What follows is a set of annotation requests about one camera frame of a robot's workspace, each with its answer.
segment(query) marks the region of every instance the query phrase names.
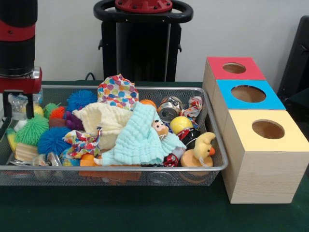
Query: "orange beak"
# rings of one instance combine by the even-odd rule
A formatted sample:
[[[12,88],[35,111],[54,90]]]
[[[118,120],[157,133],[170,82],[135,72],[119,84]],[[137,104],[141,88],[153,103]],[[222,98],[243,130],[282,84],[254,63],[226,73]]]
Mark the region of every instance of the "orange beak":
[[[216,153],[216,151],[214,150],[213,147],[211,147],[211,151],[209,152],[209,155],[210,155],[210,156],[213,156],[215,153]]]

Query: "doll face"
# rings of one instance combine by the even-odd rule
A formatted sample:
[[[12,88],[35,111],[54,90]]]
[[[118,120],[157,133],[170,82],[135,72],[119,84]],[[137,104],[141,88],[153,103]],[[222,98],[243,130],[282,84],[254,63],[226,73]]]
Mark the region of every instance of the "doll face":
[[[169,133],[168,127],[159,122],[159,120],[154,121],[151,126],[156,130],[161,140],[164,139]]]

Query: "wooden cube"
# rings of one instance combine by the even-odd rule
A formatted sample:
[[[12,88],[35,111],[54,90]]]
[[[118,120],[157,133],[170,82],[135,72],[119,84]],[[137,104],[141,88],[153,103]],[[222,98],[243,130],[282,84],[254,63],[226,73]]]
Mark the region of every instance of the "wooden cube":
[[[290,203],[309,163],[309,143],[288,112],[229,110],[223,170],[231,203]]]
[[[228,109],[285,110],[267,81],[218,80],[212,107],[221,135]]]
[[[216,80],[265,80],[251,57],[208,57],[203,89],[212,102]]]

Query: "wire mesh basket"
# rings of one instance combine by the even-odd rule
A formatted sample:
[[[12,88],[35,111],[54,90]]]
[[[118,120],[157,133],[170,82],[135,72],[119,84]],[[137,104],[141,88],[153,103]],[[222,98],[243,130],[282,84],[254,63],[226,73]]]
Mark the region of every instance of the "wire mesh basket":
[[[43,86],[43,103],[66,105],[71,93],[80,89],[97,92],[96,86]],[[216,134],[212,145],[216,150],[213,167],[38,167],[8,165],[12,151],[8,140],[0,143],[0,186],[209,186],[219,171],[226,168],[228,159],[208,95],[201,88],[137,87],[140,100],[151,99],[156,105],[168,96],[178,97],[186,108],[190,97],[203,99],[203,110],[196,119],[198,129]]]

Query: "round hole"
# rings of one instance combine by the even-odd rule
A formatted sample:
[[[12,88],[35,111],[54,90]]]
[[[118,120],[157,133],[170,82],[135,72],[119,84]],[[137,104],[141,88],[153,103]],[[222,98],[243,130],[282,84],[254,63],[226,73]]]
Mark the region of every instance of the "round hole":
[[[266,94],[254,86],[236,86],[231,93],[238,100],[250,103],[262,102],[266,98]]]
[[[246,71],[246,67],[238,63],[227,63],[223,65],[223,69],[234,74],[241,74]]]
[[[266,139],[280,139],[284,136],[283,127],[271,120],[258,120],[252,124],[255,133]]]

